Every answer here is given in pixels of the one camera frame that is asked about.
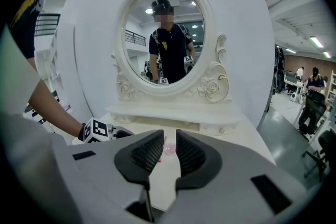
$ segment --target black cap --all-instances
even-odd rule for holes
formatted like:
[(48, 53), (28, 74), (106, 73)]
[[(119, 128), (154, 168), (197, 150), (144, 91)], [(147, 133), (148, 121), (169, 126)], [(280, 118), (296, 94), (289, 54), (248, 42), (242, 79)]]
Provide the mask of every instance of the black cap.
[(313, 76), (316, 77), (319, 74), (319, 69), (317, 67), (313, 68)]
[(168, 0), (156, 0), (152, 2), (153, 15), (159, 15), (162, 12), (174, 12), (174, 8)]

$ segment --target wooden wall panel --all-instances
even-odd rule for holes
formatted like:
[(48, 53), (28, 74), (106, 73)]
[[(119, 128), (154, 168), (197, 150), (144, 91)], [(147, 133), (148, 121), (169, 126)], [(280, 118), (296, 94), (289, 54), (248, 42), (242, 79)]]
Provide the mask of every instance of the wooden wall panel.
[(308, 79), (312, 75), (313, 67), (317, 67), (319, 69), (319, 73), (323, 77), (324, 76), (328, 77), (328, 85), (327, 85), (328, 88), (331, 80), (331, 70), (336, 72), (336, 63), (309, 57), (285, 55), (285, 70), (296, 72), (300, 67), (304, 67), (303, 71), (304, 80)]

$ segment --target ornate white mirror frame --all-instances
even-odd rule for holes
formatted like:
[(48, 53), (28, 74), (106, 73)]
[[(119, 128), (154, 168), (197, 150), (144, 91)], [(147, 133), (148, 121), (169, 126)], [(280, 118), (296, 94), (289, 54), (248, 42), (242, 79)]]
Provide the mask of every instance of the ornate white mirror frame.
[[(221, 115), (214, 115), (210, 120), (214, 124), (224, 121), (223, 113), (231, 115), (228, 121), (237, 122), (237, 117), (233, 116), (234, 119), (232, 117), (231, 107), (227, 106), (230, 103), (230, 98), (227, 96), (229, 83), (221, 63), (220, 54), (226, 52), (224, 46), (226, 37), (223, 33), (217, 32), (214, 14), (208, 0), (195, 0), (204, 20), (204, 42), (201, 56), (186, 77), (167, 86), (148, 83), (140, 78), (129, 64), (124, 48), (125, 25), (127, 15), (135, 1), (125, 0), (115, 23), (112, 58), (117, 62), (114, 66), (118, 70), (117, 92), (120, 101), (109, 107), (108, 111), (114, 115), (123, 115), (115, 117), (123, 122), (132, 121), (130, 120), (132, 116), (151, 116), (202, 123), (202, 119), (209, 122), (202, 114), (210, 111), (215, 114), (216, 111), (221, 113)], [(197, 109), (196, 106), (198, 116), (192, 113)], [(178, 107), (176, 110), (180, 111), (179, 115), (172, 112), (172, 107)]]

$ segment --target pink object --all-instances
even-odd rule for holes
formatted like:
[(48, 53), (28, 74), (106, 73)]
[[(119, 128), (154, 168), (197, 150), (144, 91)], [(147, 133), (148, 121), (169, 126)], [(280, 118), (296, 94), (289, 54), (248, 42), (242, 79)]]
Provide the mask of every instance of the pink object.
[(175, 144), (167, 144), (164, 147), (164, 152), (167, 155), (173, 155), (176, 152), (176, 145)]
[(166, 143), (166, 139), (167, 139), (167, 136), (165, 136), (164, 140), (163, 140), (163, 149), (164, 149), (164, 145)]

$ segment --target cap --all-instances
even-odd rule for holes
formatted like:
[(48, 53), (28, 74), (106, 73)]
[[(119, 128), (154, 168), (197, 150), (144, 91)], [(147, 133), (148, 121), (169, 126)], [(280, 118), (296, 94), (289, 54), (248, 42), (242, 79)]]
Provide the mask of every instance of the cap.
[(168, 0), (156, 0), (152, 3), (153, 15), (159, 15), (163, 12), (174, 12), (174, 8)]

